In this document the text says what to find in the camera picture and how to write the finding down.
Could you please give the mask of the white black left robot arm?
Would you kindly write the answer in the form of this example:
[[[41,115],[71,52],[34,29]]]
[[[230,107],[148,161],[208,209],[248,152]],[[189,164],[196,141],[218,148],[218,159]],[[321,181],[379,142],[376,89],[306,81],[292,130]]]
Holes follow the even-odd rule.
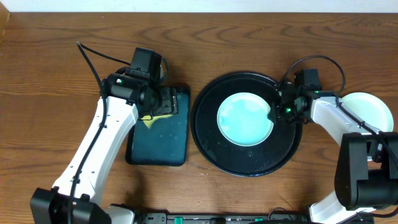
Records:
[[[178,112],[177,90],[118,73],[98,84],[95,117],[73,159],[50,190],[38,188],[30,200],[35,223],[134,223],[125,205],[100,207],[106,179],[137,121]]]

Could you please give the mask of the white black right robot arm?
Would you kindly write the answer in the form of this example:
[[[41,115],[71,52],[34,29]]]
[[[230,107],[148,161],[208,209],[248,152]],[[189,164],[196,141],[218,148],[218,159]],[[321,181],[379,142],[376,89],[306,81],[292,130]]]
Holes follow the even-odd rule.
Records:
[[[269,118],[292,128],[274,146],[297,150],[306,122],[320,125],[339,145],[334,191],[308,208],[312,223],[347,223],[376,218],[376,210],[397,205],[397,133],[383,132],[361,119],[334,91],[313,84],[272,85]]]

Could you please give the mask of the green yellow sponge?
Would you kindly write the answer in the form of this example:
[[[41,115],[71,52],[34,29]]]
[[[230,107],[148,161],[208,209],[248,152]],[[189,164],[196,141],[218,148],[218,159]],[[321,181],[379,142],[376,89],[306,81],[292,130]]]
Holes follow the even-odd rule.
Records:
[[[158,119],[166,119],[171,117],[172,114],[164,114],[164,115],[158,115],[158,116],[151,116],[151,115],[145,115],[144,117],[141,118],[141,121],[144,122],[145,126],[150,129],[151,126],[158,120]]]

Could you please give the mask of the light green plate with stain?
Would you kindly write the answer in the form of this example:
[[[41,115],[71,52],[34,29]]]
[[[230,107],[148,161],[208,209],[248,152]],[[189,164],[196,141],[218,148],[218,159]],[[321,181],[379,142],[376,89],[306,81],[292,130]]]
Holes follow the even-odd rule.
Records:
[[[241,92],[227,97],[219,106],[216,122],[221,134],[238,146],[255,146],[265,141],[274,127],[271,106],[258,95]]]

